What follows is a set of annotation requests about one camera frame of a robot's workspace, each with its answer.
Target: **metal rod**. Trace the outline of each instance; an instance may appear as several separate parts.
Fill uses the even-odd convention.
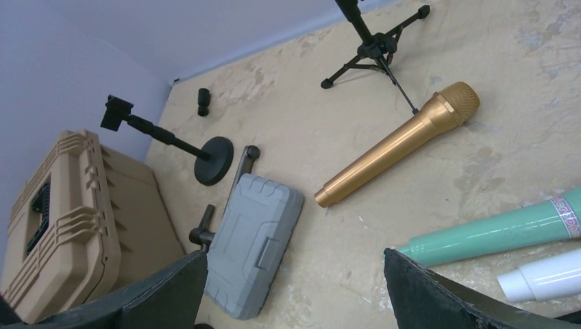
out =
[[[412,104],[412,101],[407,96],[406,92],[399,85],[399,82],[397,82],[397,79],[395,79],[395,76],[393,75],[393,73],[391,73],[391,70],[389,69],[389,65],[387,64],[387,61],[385,60],[385,58],[381,57],[381,58],[375,60],[375,62],[383,68],[383,70],[385,71],[385,74],[387,74],[389,76],[389,78],[391,79],[391,81],[393,82],[393,84],[396,85],[396,87],[399,89],[399,91],[401,92],[401,94],[404,96],[404,98],[406,99],[406,101],[408,102],[408,104],[410,104],[410,107],[412,108],[412,113],[413,114],[418,113],[417,108],[414,106],[414,104]]]
[[[358,69],[358,70],[372,70],[372,71],[380,71],[383,72],[377,65],[374,64],[353,64],[349,66],[350,69]]]
[[[413,14],[410,18],[408,18],[405,21],[401,22],[401,24],[399,24],[398,26],[394,27],[393,29],[390,29],[389,31],[387,31],[387,33],[385,33],[385,35],[386,36],[393,36],[400,29],[401,30],[405,29],[407,26],[411,25],[412,23],[414,23],[418,19],[420,19],[419,18],[419,12]]]
[[[335,82],[335,80],[337,80],[340,76],[342,76],[345,72],[347,72],[347,70],[349,70],[351,68],[351,66],[355,65],[357,62],[359,62],[362,59],[363,59],[363,57],[359,56],[359,55],[353,57],[349,62],[347,62],[339,70],[337,70],[337,72],[335,72],[335,74],[331,75],[329,80],[331,80],[331,82]]]
[[[202,232],[200,233],[200,240],[207,240],[207,241],[213,241],[214,240],[214,235],[216,235],[215,233],[211,233],[208,231]]]
[[[192,154],[204,161],[208,161],[211,158],[211,155],[208,152],[204,152],[200,149],[198,149],[197,147],[190,145],[184,141],[182,141],[179,138],[175,138],[172,143],[173,146],[177,147],[178,149],[181,149],[182,151],[186,151],[189,154]]]
[[[226,206],[228,202],[230,202],[230,197],[240,182],[240,177],[245,173],[251,173],[252,168],[254,167],[254,162],[256,159],[260,157],[260,149],[254,145],[247,145],[244,147],[242,151],[242,157],[240,158],[240,162],[238,164],[238,168],[236,170],[236,175],[234,175],[234,181],[232,182],[232,188],[230,189],[230,194],[228,195],[228,200],[226,200]]]

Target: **tripod leg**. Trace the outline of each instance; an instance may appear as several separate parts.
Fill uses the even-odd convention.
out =
[[[393,36],[396,33],[401,33],[401,30],[414,23],[418,19],[424,19],[430,14],[430,7],[428,5],[423,5],[418,9],[418,12],[412,15],[409,19],[401,22],[398,26],[391,29],[389,32],[385,33],[386,36]]]
[[[374,64],[353,64],[349,67],[350,69],[358,69],[358,70],[371,70],[371,71],[379,71],[383,72],[377,65]]]
[[[397,80],[395,79],[395,76],[393,75],[393,73],[391,73],[391,70],[389,69],[389,65],[387,64],[387,61],[385,60],[385,58],[383,58],[383,56],[382,56],[382,57],[378,58],[377,60],[375,60],[375,62],[385,72],[385,74],[387,74],[389,76],[389,78],[391,79],[391,81],[393,82],[393,84],[396,85],[396,87],[399,89],[399,91],[401,92],[401,94],[404,96],[404,98],[406,99],[406,101],[408,102],[408,104],[410,104],[410,107],[412,108],[412,113],[413,114],[418,113],[418,109],[414,106],[414,104],[412,104],[412,101],[410,100],[410,98],[408,97],[408,95],[406,94],[406,92],[399,85],[399,82],[397,82]]]
[[[331,77],[327,79],[324,79],[321,82],[321,88],[329,89],[333,87],[333,83],[335,82],[335,80],[337,80],[340,76],[347,72],[347,70],[351,69],[353,65],[357,64],[357,62],[359,62],[362,59],[363,57],[359,55],[353,57],[349,62],[347,62],[347,64],[344,64],[343,67],[341,67],[337,72],[335,72],[335,74],[331,75]]]

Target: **microphone grille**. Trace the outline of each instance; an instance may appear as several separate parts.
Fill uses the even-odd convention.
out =
[[[478,95],[466,82],[451,84],[444,88],[440,95],[450,103],[454,111],[460,115],[462,121],[472,117],[480,107]]]

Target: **tan plastic case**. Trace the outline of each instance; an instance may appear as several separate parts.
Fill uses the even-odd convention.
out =
[[[49,226],[31,200],[50,182]],[[151,169],[99,144],[86,130],[61,133],[12,207],[2,295],[23,321],[93,301],[184,255]]]

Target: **gold microphone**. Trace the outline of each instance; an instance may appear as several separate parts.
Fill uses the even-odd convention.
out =
[[[464,82],[436,92],[411,119],[343,169],[314,195],[327,208],[341,201],[430,139],[472,117],[480,100]]]

